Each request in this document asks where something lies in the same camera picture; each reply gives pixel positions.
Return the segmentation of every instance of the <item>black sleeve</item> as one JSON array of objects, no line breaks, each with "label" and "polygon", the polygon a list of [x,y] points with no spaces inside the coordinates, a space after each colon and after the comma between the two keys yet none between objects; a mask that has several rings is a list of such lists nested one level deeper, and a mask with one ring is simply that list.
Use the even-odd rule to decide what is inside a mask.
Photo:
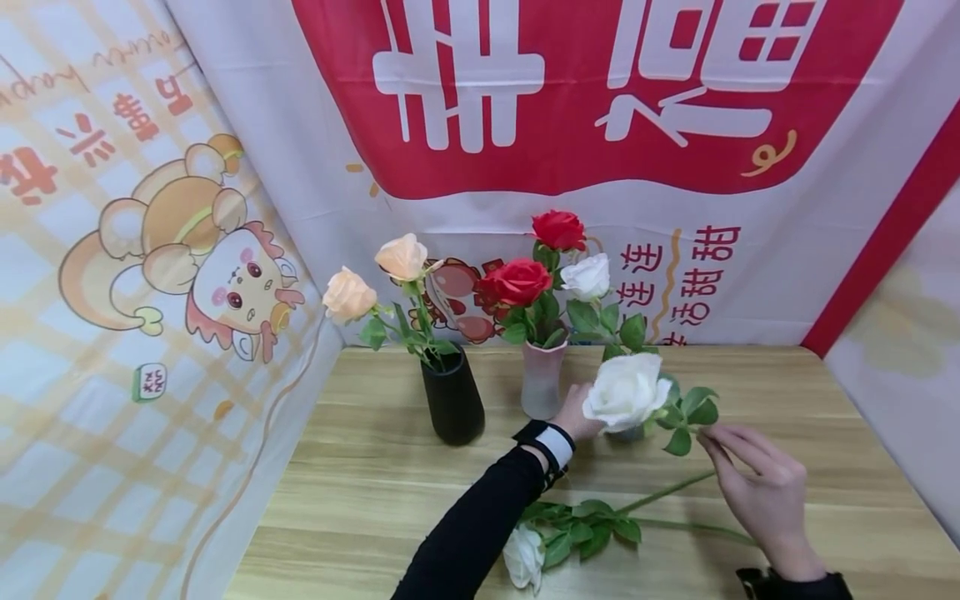
[{"label": "black sleeve", "polygon": [[540,460],[516,447],[484,473],[420,545],[393,600],[469,600],[543,489]]},{"label": "black sleeve", "polygon": [[753,600],[853,600],[843,575],[830,573],[813,582],[792,582],[782,579],[777,571],[768,574],[756,568],[744,568],[736,572]]}]

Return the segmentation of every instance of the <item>black vase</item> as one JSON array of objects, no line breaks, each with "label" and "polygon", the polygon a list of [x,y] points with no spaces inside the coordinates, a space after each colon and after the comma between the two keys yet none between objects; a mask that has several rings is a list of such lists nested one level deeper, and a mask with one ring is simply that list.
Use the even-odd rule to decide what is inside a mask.
[{"label": "black vase", "polygon": [[467,355],[455,346],[459,353],[441,355],[442,371],[434,371],[422,361],[420,370],[433,430],[445,444],[464,445],[483,432],[485,418]]}]

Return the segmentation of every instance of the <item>artificial rose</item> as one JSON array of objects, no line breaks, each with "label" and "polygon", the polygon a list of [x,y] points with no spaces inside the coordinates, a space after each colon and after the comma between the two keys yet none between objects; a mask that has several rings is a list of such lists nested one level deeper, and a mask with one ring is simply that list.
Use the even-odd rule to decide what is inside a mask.
[{"label": "artificial rose", "polygon": [[503,546],[503,562],[510,571],[510,581],[520,589],[533,584],[534,595],[540,592],[540,575],[545,552],[540,534],[524,524],[510,534]]},{"label": "artificial rose", "polygon": [[583,252],[587,249],[584,224],[577,215],[565,210],[550,210],[534,217],[534,234],[553,250]]},{"label": "artificial rose", "polygon": [[384,244],[373,260],[397,281],[416,281],[423,277],[426,255],[426,246],[407,233]]},{"label": "artificial rose", "polygon": [[672,385],[660,379],[657,354],[617,356],[600,365],[584,401],[584,417],[601,420],[604,431],[632,429],[650,419],[665,403]]},{"label": "artificial rose", "polygon": [[560,269],[563,288],[573,298],[589,302],[610,291],[610,260],[606,254],[584,258],[575,265]]},{"label": "artificial rose", "polygon": [[376,305],[376,292],[347,267],[330,278],[324,293],[326,316],[334,323],[346,324],[356,321]]},{"label": "artificial rose", "polygon": [[546,267],[530,258],[515,258],[477,282],[480,294],[512,306],[529,306],[544,290],[553,287]]}]

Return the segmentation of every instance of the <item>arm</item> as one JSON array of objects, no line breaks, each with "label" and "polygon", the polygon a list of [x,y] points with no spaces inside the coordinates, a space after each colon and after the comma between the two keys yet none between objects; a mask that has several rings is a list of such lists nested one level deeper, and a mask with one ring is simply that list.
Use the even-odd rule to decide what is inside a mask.
[{"label": "arm", "polygon": [[[804,527],[806,469],[762,435],[735,425],[713,425],[698,441],[717,470],[720,490],[744,529],[757,541],[769,575],[740,569],[756,600],[852,600],[843,577],[828,574]],[[741,473],[730,454],[753,472]]]},{"label": "arm", "polygon": [[[571,386],[550,422],[573,441],[593,438],[603,423],[583,416],[589,386]],[[513,532],[523,509],[544,487],[547,458],[520,445],[487,469],[427,536],[394,592],[393,600],[472,598]]]}]

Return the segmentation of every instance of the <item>cartoon character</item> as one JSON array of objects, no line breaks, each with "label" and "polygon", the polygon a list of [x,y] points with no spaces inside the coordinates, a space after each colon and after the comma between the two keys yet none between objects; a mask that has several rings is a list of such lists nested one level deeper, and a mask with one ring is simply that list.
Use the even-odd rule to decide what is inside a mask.
[{"label": "cartoon character", "polygon": [[106,329],[163,331],[163,314],[131,305],[116,281],[140,268],[159,292],[186,295],[186,328],[206,342],[264,363],[290,311],[304,303],[290,289],[297,270],[274,235],[247,221],[247,201],[224,187],[242,155],[232,135],[190,146],[184,158],[154,170],[128,198],[104,207],[100,226],[81,239],[60,265],[60,292],[82,319]]},{"label": "cartoon character", "polygon": [[[434,258],[428,259],[427,265],[435,262]],[[487,263],[484,269],[496,268],[492,265]],[[435,328],[458,331],[472,344],[483,344],[499,333],[494,323],[496,309],[474,290],[480,278],[475,267],[459,258],[448,258],[427,278],[423,301]],[[408,317],[412,327],[420,328],[416,310],[410,311]]]}]

